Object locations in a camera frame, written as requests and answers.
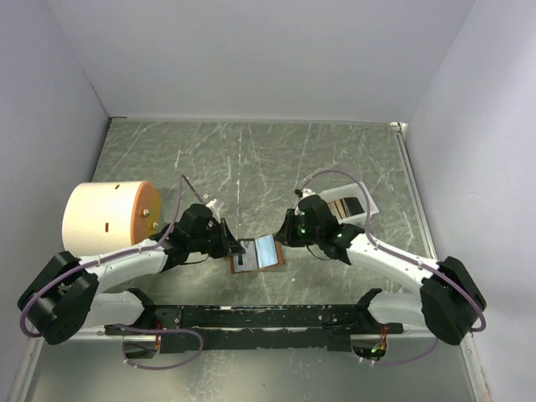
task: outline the small card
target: small card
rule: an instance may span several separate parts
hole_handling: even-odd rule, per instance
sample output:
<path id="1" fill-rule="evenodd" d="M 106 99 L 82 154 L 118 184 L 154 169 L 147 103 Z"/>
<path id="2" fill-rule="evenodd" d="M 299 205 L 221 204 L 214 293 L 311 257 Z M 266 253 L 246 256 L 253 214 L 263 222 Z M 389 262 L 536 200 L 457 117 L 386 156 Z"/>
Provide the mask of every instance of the small card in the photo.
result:
<path id="1" fill-rule="evenodd" d="M 238 239 L 245 253 L 233 255 L 230 259 L 231 272 L 252 272 L 283 265 L 281 244 L 275 241 L 272 234 L 258 239 Z"/>

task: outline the marble floor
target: marble floor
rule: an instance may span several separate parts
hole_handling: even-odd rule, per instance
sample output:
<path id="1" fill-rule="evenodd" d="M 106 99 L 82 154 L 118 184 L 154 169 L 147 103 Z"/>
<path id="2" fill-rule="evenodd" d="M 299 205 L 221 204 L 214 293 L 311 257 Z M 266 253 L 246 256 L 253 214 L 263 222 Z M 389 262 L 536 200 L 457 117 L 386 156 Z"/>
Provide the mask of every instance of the marble floor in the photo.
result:
<path id="1" fill-rule="evenodd" d="M 361 178 L 379 214 L 380 239 L 421 255 L 425 245 L 405 178 L 399 146 L 385 124 L 137 122 L 115 119 L 94 180 L 149 180 L 162 195 L 169 221 L 177 181 L 185 173 L 201 194 L 226 202 L 223 216 L 237 238 L 276 232 L 293 189 L 323 168 Z M 349 183 L 329 173 L 311 187 L 320 192 Z M 184 208 L 195 201 L 185 190 Z M 191 256 L 198 260 L 199 255 Z M 158 304 L 312 304 L 356 302 L 368 289 L 399 291 L 390 279 L 306 250 L 284 249 L 286 263 L 265 272 L 233 275 L 223 260 L 187 265 L 137 278 L 115 290 L 139 287 Z"/>

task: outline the cylindrical container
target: cylindrical container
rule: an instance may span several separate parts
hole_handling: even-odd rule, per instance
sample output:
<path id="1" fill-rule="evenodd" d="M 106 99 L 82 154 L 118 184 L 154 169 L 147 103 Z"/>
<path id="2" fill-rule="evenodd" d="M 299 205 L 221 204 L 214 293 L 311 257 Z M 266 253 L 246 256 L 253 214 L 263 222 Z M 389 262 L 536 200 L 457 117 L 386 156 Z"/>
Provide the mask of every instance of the cylindrical container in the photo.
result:
<path id="1" fill-rule="evenodd" d="M 73 190 L 62 225 L 74 256 L 135 245 L 159 231 L 160 196 L 149 182 L 82 183 Z"/>

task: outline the white wall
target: white wall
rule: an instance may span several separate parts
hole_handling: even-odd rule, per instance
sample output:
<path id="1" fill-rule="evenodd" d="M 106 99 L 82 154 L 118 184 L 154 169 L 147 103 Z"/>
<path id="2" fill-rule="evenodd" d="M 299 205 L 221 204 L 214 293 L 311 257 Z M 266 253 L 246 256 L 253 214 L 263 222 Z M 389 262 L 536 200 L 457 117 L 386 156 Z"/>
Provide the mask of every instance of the white wall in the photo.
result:
<path id="1" fill-rule="evenodd" d="M 106 118 L 45 1 L 0 3 L 0 400 L 26 338 L 16 302 L 63 249 L 70 192 L 91 177 Z"/>
<path id="2" fill-rule="evenodd" d="M 48 0 L 113 116 L 408 121 L 473 0 Z"/>
<path id="3" fill-rule="evenodd" d="M 534 0 L 477 1 L 408 137 L 439 254 L 464 260 L 488 301 L 476 341 L 494 400 L 534 400 Z"/>

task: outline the white arm segment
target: white arm segment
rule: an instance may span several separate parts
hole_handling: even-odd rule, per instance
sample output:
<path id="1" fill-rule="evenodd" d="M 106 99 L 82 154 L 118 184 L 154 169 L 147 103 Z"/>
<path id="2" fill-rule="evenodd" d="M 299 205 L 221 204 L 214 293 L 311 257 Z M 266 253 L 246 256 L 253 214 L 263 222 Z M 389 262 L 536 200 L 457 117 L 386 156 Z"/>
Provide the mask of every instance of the white arm segment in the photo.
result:
<path id="1" fill-rule="evenodd" d="M 420 296 L 413 293 L 382 291 L 372 299 L 368 312 L 380 324 L 399 322 L 426 328 Z"/>
<path id="2" fill-rule="evenodd" d="M 129 291 L 101 293 L 91 303 L 90 313 L 83 328 L 102 327 L 108 324 L 133 324 L 143 313 L 140 299 Z"/>
<path id="3" fill-rule="evenodd" d="M 379 240 L 376 241 L 397 253 L 417 259 L 431 267 L 438 267 L 435 260 L 412 255 L 407 251 L 386 245 Z M 432 276 L 431 272 L 421 269 L 416 265 L 389 255 L 382 250 L 375 250 L 374 246 L 370 244 L 369 239 L 364 234 L 359 234 L 352 240 L 352 245 L 348 249 L 348 258 L 353 265 L 374 270 L 417 294 L 419 294 L 419 289 L 422 286 L 422 280 Z"/>
<path id="4" fill-rule="evenodd" d="M 141 243 L 138 243 L 137 245 L 133 245 L 122 250 L 132 248 L 137 249 L 138 247 L 146 247 L 149 245 L 155 245 L 156 243 L 157 242 L 154 240 L 146 239 L 143 240 Z M 104 256 L 115 254 L 116 252 L 117 251 L 103 255 L 81 257 L 80 263 L 83 264 L 85 262 L 93 261 L 95 259 L 101 259 Z M 99 279 L 99 287 L 96 293 L 96 295 L 98 295 L 115 285 L 119 285 L 120 283 L 136 278 L 138 276 L 157 274 L 162 270 L 167 260 L 168 256 L 164 253 L 163 248 L 158 247 L 155 250 L 143 251 L 142 253 L 137 251 L 133 254 L 126 255 L 117 260 L 112 260 L 104 264 L 88 268 L 87 271 L 91 274 L 96 274 Z"/>

